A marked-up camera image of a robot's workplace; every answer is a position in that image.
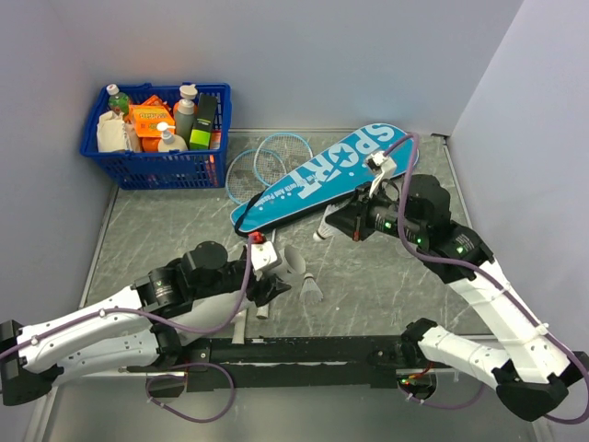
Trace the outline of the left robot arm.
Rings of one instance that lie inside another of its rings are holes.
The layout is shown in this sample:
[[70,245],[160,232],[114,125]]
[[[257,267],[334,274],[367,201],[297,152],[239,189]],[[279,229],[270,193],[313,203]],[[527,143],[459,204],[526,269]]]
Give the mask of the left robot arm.
[[1,397],[17,406],[72,379],[121,367],[170,370],[192,342],[241,311],[269,304],[306,270],[292,247],[269,240],[231,260],[204,241],[106,299],[55,320],[1,325]]

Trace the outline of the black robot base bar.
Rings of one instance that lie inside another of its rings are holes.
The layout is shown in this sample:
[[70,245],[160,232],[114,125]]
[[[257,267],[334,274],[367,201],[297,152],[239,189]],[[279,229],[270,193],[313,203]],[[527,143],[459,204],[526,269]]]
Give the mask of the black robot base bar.
[[350,385],[394,389],[399,375],[444,367],[429,363],[397,335],[274,337],[244,343],[200,339],[176,360],[178,365],[194,362],[223,367],[239,389]]

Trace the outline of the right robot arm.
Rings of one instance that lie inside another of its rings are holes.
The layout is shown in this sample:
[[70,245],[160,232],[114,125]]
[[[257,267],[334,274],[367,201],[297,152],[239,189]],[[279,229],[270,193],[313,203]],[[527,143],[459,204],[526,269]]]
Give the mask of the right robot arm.
[[588,378],[588,356],[560,343],[515,293],[490,248],[471,228],[452,220],[450,194],[432,175],[418,174],[397,200],[359,186],[326,217],[354,241],[375,232],[398,238],[426,268],[462,296],[492,332],[493,348],[458,336],[432,320],[410,324],[403,359],[450,366],[494,389],[502,404],[528,422],[549,416]]

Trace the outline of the white shuttlecock tube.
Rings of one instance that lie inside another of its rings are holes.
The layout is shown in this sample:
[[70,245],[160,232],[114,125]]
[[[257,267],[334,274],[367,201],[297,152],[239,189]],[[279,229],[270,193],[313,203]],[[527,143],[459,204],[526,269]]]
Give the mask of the white shuttlecock tube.
[[[305,273],[306,262],[300,252],[291,245],[286,245],[278,252],[281,263],[263,276],[275,276],[289,285],[294,285]],[[246,307],[241,307],[240,304],[241,299],[237,297],[237,290],[194,301],[190,312],[174,319],[177,324],[191,329],[178,329],[180,343],[185,346],[203,336],[221,331],[236,315],[254,303]]]

